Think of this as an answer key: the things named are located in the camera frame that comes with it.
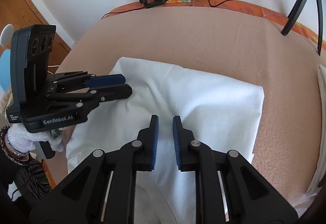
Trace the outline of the left forearm dark sleeve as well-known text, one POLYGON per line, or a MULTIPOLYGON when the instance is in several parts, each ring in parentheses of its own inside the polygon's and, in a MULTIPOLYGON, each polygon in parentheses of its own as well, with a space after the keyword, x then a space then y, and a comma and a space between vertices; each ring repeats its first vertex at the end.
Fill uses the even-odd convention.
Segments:
POLYGON ((18 192, 18 202, 24 201, 35 206, 52 190, 47 176, 43 170, 42 162, 27 155, 27 160, 22 161, 9 153, 5 146, 5 135, 9 126, 1 129, 1 203, 12 204, 14 201, 8 195, 9 185, 15 183, 18 192))

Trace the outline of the left hand white glove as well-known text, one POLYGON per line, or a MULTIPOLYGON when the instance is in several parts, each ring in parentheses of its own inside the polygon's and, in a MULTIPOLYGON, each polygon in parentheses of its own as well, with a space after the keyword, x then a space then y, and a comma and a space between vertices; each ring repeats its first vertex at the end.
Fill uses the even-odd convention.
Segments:
POLYGON ((18 153, 33 151, 36 149, 35 142, 49 142, 53 151, 64 151, 60 129, 30 133, 22 123, 16 123, 7 132, 7 142, 18 153))

